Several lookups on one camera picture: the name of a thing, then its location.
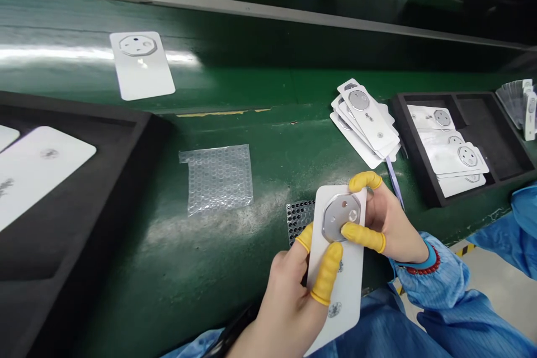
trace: black foam tray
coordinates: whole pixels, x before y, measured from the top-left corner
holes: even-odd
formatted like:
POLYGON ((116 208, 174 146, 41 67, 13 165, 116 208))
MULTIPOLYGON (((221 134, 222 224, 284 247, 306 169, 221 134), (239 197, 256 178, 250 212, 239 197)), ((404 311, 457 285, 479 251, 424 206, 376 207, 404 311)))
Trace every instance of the black foam tray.
POLYGON ((518 130, 493 92, 410 92, 392 98, 394 118, 414 169, 423 198, 429 207, 444 207, 468 195, 487 191, 514 180, 535 177, 518 130), (490 173, 487 183, 448 198, 444 197, 407 105, 447 108, 465 141, 479 148, 490 173))
POLYGON ((150 113, 0 91, 0 124, 51 126, 97 153, 0 232, 0 357, 62 356, 129 225, 169 123, 150 113))

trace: bubble wrap bag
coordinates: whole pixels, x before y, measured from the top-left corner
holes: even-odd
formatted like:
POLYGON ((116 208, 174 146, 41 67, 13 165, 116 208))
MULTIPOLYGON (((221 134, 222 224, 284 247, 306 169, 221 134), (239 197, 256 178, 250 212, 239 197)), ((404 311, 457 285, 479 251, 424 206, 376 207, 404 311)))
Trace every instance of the bubble wrap bag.
POLYGON ((248 144, 179 152, 179 162, 189 164, 189 216, 253 201, 248 144))

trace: green work surface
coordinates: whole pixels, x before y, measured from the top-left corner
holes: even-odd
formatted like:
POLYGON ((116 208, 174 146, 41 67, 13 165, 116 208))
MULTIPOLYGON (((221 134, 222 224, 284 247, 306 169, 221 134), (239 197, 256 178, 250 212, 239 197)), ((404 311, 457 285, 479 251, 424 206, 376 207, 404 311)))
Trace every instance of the green work surface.
MULTIPOLYGON (((175 127, 76 357, 155 357, 262 295, 272 257, 288 245, 285 204, 368 169, 328 118, 340 83, 354 77, 382 101, 398 92, 493 90, 527 76, 496 73, 521 55, 509 49, 142 4, 0 0, 0 14, 3 90, 148 110, 175 127), (125 102, 108 36, 143 30, 158 31, 168 56, 180 56, 169 62, 177 91, 125 102), (233 110, 249 111, 177 116, 233 110), (250 146, 253 204, 188 218, 188 166, 178 152, 236 144, 250 146)), ((534 142, 527 146, 537 160, 534 142)), ((401 153, 394 168, 412 223, 448 244, 507 213, 509 194, 523 184, 427 209, 401 153)), ((390 183, 384 164, 376 171, 390 183)), ((366 251, 365 292, 391 275, 384 258, 366 251)))
MULTIPOLYGON (((315 103, 225 116, 166 116, 176 134, 74 355, 154 357, 221 326, 260 297, 273 256, 288 248, 285 205, 313 199, 319 186, 346 184, 369 170, 328 114, 327 104, 315 103), (253 204, 187 217, 188 166, 178 163, 177 152, 236 144, 250 147, 253 204)), ((537 156, 533 143, 531 153, 537 156)), ((394 169, 410 221, 447 244, 507 213, 509 194, 521 186, 427 209, 402 153, 394 169)), ((390 186, 386 165, 375 171, 390 186)), ((392 276, 387 259, 366 250, 364 292, 392 276)))

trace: gray floor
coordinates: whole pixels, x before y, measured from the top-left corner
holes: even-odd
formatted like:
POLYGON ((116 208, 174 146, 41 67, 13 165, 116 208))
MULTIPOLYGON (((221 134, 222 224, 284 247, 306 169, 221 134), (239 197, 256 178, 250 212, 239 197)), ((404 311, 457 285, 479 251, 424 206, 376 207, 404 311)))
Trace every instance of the gray floor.
MULTIPOLYGON (((475 288, 488 296, 495 311, 537 343, 537 281, 529 279, 521 271, 507 264, 495 253, 476 248, 463 260, 470 267, 469 288, 475 288)), ((417 323, 416 314, 421 309, 402 297, 407 316, 417 323)))

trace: hand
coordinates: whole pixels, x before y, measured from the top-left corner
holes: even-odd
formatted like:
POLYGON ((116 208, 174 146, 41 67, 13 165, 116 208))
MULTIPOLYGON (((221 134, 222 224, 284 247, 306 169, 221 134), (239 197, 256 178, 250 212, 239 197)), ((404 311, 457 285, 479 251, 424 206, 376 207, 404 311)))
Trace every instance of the hand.
POLYGON ((239 336, 228 358, 302 358, 321 332, 343 246, 334 242, 324 254, 311 292, 300 283, 308 264, 313 223, 296 239, 289 252, 272 260, 267 290, 255 321, 239 336))
POLYGON ((353 193, 365 186, 368 192, 365 227, 346 223, 341 233, 349 241, 382 253, 400 263, 423 263, 429 251, 418 231, 408 220, 397 197, 375 172, 362 172, 348 184, 353 193))

